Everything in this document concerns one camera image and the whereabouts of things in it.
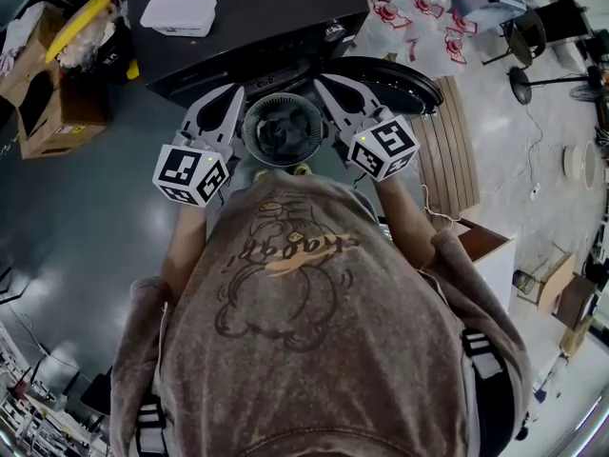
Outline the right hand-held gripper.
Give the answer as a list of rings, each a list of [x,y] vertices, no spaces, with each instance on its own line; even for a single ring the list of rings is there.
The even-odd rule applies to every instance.
[[[420,143],[403,116],[353,79],[322,73],[313,84],[338,131],[335,144],[344,162],[357,166],[376,182],[408,166]]]

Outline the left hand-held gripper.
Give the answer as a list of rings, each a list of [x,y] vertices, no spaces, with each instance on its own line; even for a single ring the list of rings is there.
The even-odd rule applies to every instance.
[[[232,142],[244,117],[245,88],[228,84],[196,100],[180,129],[163,145],[153,185],[173,202],[204,207],[229,178]]]

